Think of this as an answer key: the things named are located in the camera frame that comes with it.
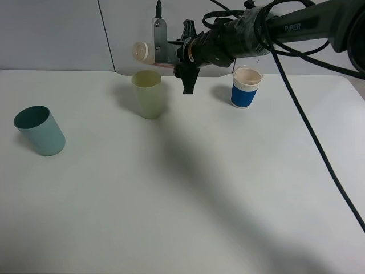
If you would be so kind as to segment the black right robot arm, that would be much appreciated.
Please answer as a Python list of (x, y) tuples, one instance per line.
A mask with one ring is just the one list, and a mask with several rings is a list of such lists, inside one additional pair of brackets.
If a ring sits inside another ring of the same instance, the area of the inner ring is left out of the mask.
[[(256, 6), (245, 1), (244, 10), (213, 11), (202, 22), (209, 30), (196, 34), (191, 23), (175, 43), (173, 72), (192, 94), (200, 69), (207, 65), (229, 67), (236, 59), (268, 53), (300, 57), (306, 62), (358, 79), (364, 79), (364, 1), (302, 1), (304, 8), (285, 14), (271, 12), (281, 1)], [(355, 70), (319, 61), (311, 55), (330, 45), (346, 51)]]

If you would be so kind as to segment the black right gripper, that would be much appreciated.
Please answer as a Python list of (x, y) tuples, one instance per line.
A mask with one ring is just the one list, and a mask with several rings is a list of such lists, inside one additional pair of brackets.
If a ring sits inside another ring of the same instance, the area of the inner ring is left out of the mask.
[(224, 27), (231, 19), (215, 19), (206, 32), (197, 33), (194, 20), (186, 19), (183, 22), (181, 37), (169, 40), (176, 60), (175, 77), (181, 79), (183, 94), (193, 94), (200, 69), (207, 65), (229, 67), (233, 63), (233, 56), (228, 53), (224, 42)]

